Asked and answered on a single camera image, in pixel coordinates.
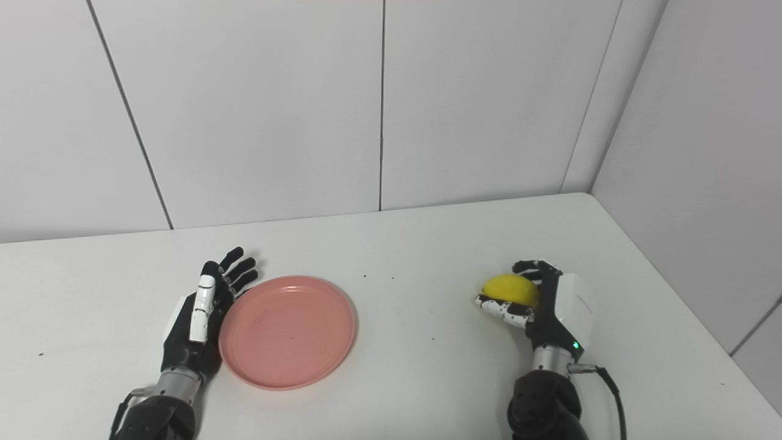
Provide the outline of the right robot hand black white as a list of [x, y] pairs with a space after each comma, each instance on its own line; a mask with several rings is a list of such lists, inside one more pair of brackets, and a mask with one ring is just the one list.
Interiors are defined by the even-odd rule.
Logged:
[[597, 307], [587, 282], [543, 259], [514, 263], [475, 297], [483, 312], [522, 329], [533, 348], [554, 347], [578, 361], [590, 346]]

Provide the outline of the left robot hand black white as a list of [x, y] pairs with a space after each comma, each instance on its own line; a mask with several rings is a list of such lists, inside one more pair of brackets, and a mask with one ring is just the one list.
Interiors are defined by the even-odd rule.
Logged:
[[173, 314], [164, 339], [162, 372], [187, 369], [204, 383], [213, 378], [222, 362], [219, 335], [224, 319], [246, 287], [259, 278], [256, 265], [243, 247], [232, 249], [220, 262], [204, 263], [195, 292], [182, 298]]

